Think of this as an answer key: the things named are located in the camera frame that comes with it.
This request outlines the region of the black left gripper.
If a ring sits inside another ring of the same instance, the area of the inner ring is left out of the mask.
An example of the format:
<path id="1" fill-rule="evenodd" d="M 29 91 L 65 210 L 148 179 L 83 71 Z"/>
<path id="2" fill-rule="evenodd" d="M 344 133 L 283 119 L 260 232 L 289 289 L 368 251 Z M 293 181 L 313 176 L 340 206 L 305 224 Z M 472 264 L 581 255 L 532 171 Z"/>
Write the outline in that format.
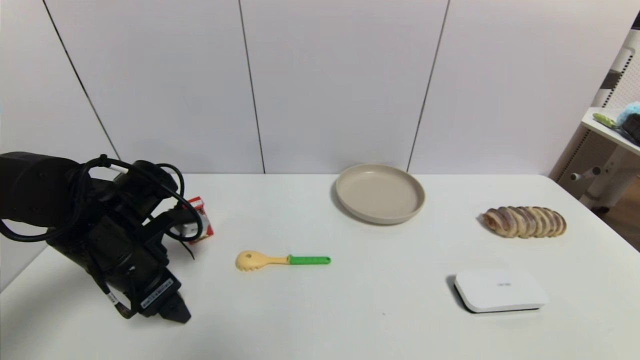
<path id="1" fill-rule="evenodd" d="M 179 324 L 192 318 L 162 245 L 164 234 L 179 224 L 181 215 L 158 215 L 144 225 L 115 215 L 90 222 L 87 272 L 122 317 L 159 314 Z"/>

